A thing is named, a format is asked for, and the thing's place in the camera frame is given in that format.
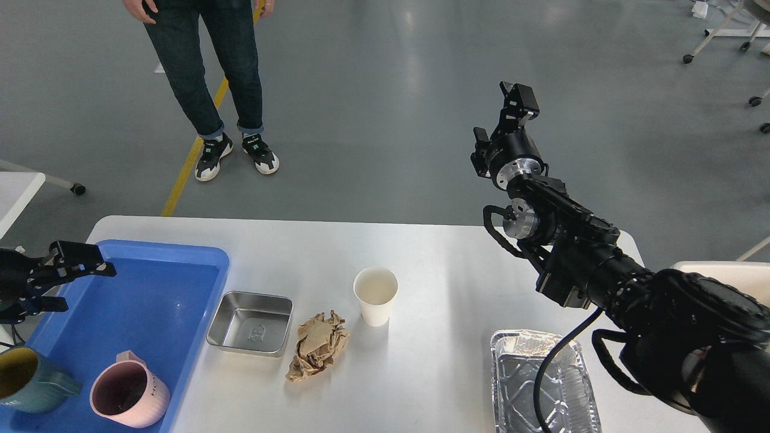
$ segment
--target jeans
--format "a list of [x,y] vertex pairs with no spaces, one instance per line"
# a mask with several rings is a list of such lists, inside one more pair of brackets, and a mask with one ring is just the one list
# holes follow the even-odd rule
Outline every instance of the jeans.
[[145,10],[156,24],[147,34],[171,89],[187,118],[203,139],[223,133],[224,122],[206,87],[198,34],[199,16],[211,35],[216,57],[229,82],[238,112],[238,130],[261,133],[262,83],[254,40],[250,0],[156,0],[158,13]]

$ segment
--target yellow floor line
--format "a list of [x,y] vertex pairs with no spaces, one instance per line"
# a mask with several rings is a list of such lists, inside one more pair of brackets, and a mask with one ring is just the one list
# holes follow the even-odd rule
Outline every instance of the yellow floor line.
[[[259,21],[259,13],[262,11],[264,5],[264,0],[260,0],[259,8],[254,10],[254,25]],[[227,93],[227,79],[223,78],[222,82],[219,84],[219,89],[216,91],[216,95],[214,95],[214,106],[216,109],[219,109],[219,106],[222,105],[222,100],[225,99],[225,93]],[[203,147],[203,140],[200,137],[196,137],[195,141],[192,142],[190,151],[187,153],[187,159],[185,159],[185,163],[182,165],[182,169],[176,177],[176,182],[174,182],[174,187],[171,189],[169,198],[166,199],[166,205],[163,206],[163,210],[160,212],[161,217],[170,217],[174,213],[176,203],[179,201],[179,197],[182,196],[182,191],[185,189],[187,180],[190,177],[190,172],[193,171],[201,147]]]

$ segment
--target embossed logo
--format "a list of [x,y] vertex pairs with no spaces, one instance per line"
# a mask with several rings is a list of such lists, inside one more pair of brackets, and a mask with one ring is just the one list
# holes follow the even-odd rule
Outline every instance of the embossed logo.
[[265,339],[265,327],[257,324],[249,333],[249,341],[262,341]]

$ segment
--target person's hand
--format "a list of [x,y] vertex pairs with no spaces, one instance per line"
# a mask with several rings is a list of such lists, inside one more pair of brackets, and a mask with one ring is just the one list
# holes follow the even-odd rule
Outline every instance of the person's hand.
[[126,7],[126,10],[129,11],[129,14],[131,14],[139,21],[146,22],[147,24],[155,24],[155,20],[150,18],[150,16],[147,15],[147,12],[145,12],[144,6],[142,6],[142,3],[144,2],[147,2],[149,10],[158,13],[158,7],[155,6],[154,0],[123,0],[123,6]]
[[[259,7],[259,0],[254,0],[256,7]],[[260,18],[265,18],[273,13],[273,8],[276,7],[276,0],[265,0],[265,6],[262,8],[262,12],[259,14]]]

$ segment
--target person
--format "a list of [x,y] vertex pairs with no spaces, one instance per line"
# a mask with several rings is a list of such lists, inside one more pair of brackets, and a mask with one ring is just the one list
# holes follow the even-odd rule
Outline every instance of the person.
[[[272,14],[275,1],[266,0],[259,16]],[[233,141],[225,134],[225,124],[206,87],[199,17],[229,82],[243,139],[241,147],[260,173],[275,173],[278,157],[262,140],[262,83],[251,0],[123,0],[123,5],[144,23],[176,100],[203,139],[196,179],[214,179],[221,159],[233,151]],[[259,8],[259,0],[254,5]]]

